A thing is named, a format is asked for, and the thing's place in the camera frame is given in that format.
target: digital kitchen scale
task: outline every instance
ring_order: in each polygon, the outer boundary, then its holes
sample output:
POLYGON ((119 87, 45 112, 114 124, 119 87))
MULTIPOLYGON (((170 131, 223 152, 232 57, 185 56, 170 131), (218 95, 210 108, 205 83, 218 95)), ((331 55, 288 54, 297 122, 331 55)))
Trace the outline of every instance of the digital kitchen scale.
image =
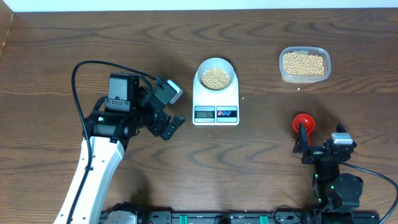
POLYGON ((200 66, 193 79, 192 122, 194 125, 238 125, 238 78, 232 65, 222 58, 210 58, 200 66), (229 85, 223 90, 209 90, 201 78, 209 68, 221 68, 229 76, 229 85))

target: white wall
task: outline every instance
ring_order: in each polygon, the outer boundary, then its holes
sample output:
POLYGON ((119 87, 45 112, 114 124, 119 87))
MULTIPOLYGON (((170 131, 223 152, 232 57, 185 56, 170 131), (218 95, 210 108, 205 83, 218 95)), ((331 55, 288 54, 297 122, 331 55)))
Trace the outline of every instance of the white wall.
POLYGON ((14 12, 398 7, 398 0, 4 0, 14 12))

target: wood grain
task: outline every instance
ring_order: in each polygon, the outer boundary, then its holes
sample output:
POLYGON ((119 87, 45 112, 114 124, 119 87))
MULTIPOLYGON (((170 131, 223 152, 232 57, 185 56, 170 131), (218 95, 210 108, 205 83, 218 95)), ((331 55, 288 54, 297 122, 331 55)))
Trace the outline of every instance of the wood grain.
MULTIPOLYGON (((173 79, 184 90, 170 114, 187 122, 167 142, 148 131, 131 140, 105 202, 176 210, 272 210, 316 203, 311 166, 292 154, 293 117, 306 111, 321 144, 341 121, 358 143, 350 163, 398 181, 398 10, 258 10, 16 14, 0 61, 0 222, 52 223, 80 154, 81 124, 70 88, 82 60, 116 62, 173 79), (289 84, 278 58, 293 45, 324 48, 328 80, 289 84), (210 57, 239 77, 237 127, 192 124, 192 79, 210 57)), ((107 94, 101 65, 77 77, 86 115, 107 94)), ((363 210, 384 215, 390 184, 364 179, 363 210)), ((395 212, 387 223, 398 222, 395 212)))

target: black cable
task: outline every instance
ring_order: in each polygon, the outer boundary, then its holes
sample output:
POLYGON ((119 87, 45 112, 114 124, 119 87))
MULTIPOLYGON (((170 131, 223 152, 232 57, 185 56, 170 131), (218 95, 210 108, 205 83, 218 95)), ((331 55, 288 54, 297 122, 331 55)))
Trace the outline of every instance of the black cable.
POLYGON ((110 66, 114 66, 114 67, 117 67, 117 68, 121 68, 121 69, 130 71, 130 72, 134 72, 134 73, 137 73, 137 74, 140 74, 140 75, 143 75, 143 76, 146 76, 148 78, 151 78, 151 79, 155 80, 155 77, 153 77, 151 75, 148 75, 148 74, 146 74, 144 72, 140 72, 138 70, 135 70, 135 69, 132 69, 132 68, 128 68, 128 67, 125 67, 125 66, 122 66, 122 65, 118 65, 118 64, 115 64, 115 63, 104 62, 104 61, 99 61, 99 60, 82 61, 82 62, 78 63, 76 65, 76 67, 73 69, 73 72, 72 72, 72 93, 73 93, 73 98, 75 99, 77 112, 79 113, 81 125, 83 126, 83 132, 84 132, 84 135, 85 135, 85 138, 86 138, 86 141, 87 141, 88 160, 87 160, 87 166, 85 167, 85 173, 83 175, 83 178, 81 179, 81 182, 80 182, 79 188, 78 188, 78 190, 76 192, 76 196, 75 196, 75 199, 73 200, 72 206, 70 207, 67 224, 69 224, 72 221, 73 212, 75 210, 77 201, 79 200, 79 196, 80 196, 81 190, 83 189, 83 186, 84 186, 84 184, 86 182, 88 172, 91 169, 91 162, 92 162, 92 159, 93 159, 93 156, 92 156, 93 153, 92 153, 91 144, 90 144, 90 136, 88 135, 87 127, 86 127, 86 124, 85 124, 85 117, 84 117, 83 112, 81 110, 80 102, 79 102, 79 99, 77 97, 76 85, 75 85, 77 70, 79 69, 80 66, 82 66, 84 64, 87 64, 87 63, 97 63, 97 64, 102 64, 102 65, 110 65, 110 66))
POLYGON ((394 209, 396 208, 396 206, 398 204, 398 185, 397 185, 397 183, 395 183, 393 180, 391 180, 390 178, 386 177, 385 175, 378 174, 377 172, 373 172, 371 170, 367 170, 367 169, 364 169, 362 167, 354 166, 354 165, 345 163, 345 162, 343 162, 341 160, 338 160, 338 159, 336 159, 336 161, 338 161, 341 165, 348 166, 350 168, 357 169, 357 170, 360 170, 362 172, 366 172, 368 174, 373 174, 376 177, 380 177, 380 178, 390 182, 396 188, 396 190, 397 190, 396 199, 395 199, 394 203, 392 204, 390 210, 387 212, 387 214, 379 222, 379 224, 384 223, 384 221, 386 221, 386 219, 391 215, 391 213, 394 211, 394 209))
POLYGON ((281 224, 281 223, 278 222, 278 221, 276 220, 276 218, 275 218, 275 212, 276 212, 280 207, 288 207, 288 208, 290 208, 291 211, 294 212, 294 215, 300 220, 300 222, 298 222, 298 223, 301 223, 301 222, 302 222, 302 220, 301 220, 302 217, 301 217, 300 215, 298 215, 298 214, 296 213, 296 211, 295 211, 292 207, 290 207, 290 206, 288 206, 288 205, 279 205, 279 206, 276 207, 276 209, 272 212, 272 218, 274 219, 275 223, 281 224))

